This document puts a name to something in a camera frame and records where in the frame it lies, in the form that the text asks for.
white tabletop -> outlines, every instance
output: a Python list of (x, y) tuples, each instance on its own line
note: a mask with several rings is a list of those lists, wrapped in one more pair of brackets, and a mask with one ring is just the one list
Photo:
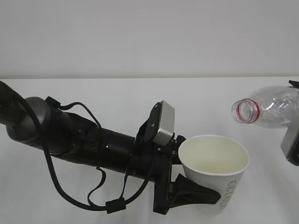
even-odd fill
[[(23, 97), (52, 96), (63, 105), (81, 101), (103, 127), (136, 135), (152, 106), (166, 100), (176, 109), (175, 133), (228, 136), (243, 144), (251, 164), (227, 209), (216, 217), (200, 206), (170, 209), (166, 216), (152, 212), (153, 183), (127, 209), (107, 215), (85, 211), (64, 201), (54, 189), (42, 151), (13, 142), (0, 126), (1, 224), (295, 224), (299, 220), (299, 168), (284, 157), (280, 143), (285, 130), (268, 130), (233, 121), (233, 102), (266, 85), (287, 85), (288, 78), (192, 79), (51, 79), (5, 80)], [(88, 117), (81, 108), (72, 110)], [(54, 159), (62, 187), (86, 203), (87, 193), (100, 181), (100, 172), (85, 165)], [(173, 178), (181, 166), (173, 169)], [(125, 198), (142, 180), (129, 178)], [(119, 196), (123, 175), (107, 170), (107, 182), (93, 195), (103, 205)]]

paper cup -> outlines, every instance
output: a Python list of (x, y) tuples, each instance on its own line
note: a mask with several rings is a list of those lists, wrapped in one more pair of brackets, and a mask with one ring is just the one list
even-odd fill
[(178, 157), (189, 180), (220, 193), (217, 204), (205, 205), (212, 214), (219, 214), (227, 206), (249, 165), (249, 154), (242, 145), (218, 135), (185, 140)]

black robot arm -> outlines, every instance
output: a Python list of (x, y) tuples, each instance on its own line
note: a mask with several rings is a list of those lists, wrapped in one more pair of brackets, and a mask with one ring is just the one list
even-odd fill
[[(65, 112), (74, 105), (83, 106), (95, 122), (77, 114)], [(106, 210), (108, 213), (126, 208), (141, 194), (148, 181), (155, 183), (153, 211), (166, 214), (170, 208), (185, 204), (215, 204), (220, 194), (199, 186), (181, 174), (171, 182), (171, 168), (181, 164), (178, 147), (185, 140), (174, 138), (174, 109), (165, 101), (155, 104), (149, 118), (136, 137), (102, 128), (82, 103), (61, 106), (48, 97), (23, 99), (10, 87), (0, 82), (0, 123), (6, 125), (9, 137), (20, 143), (44, 151), (54, 186), (70, 203), (86, 210)], [(122, 196), (105, 206), (79, 203), (60, 187), (50, 155), (65, 161), (107, 168), (144, 179), (140, 189), (129, 199)]]

plastic bottle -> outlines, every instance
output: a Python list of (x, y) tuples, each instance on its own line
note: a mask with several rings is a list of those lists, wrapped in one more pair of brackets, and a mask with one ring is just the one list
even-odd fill
[(299, 93), (293, 87), (269, 86), (235, 102), (232, 116), (239, 123), (266, 128), (288, 127), (299, 112)]

bottle opening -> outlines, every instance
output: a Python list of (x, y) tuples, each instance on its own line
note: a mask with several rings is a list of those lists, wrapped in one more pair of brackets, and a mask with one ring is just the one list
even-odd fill
[(250, 124), (259, 118), (260, 108), (256, 101), (242, 99), (233, 104), (232, 116), (239, 123)]

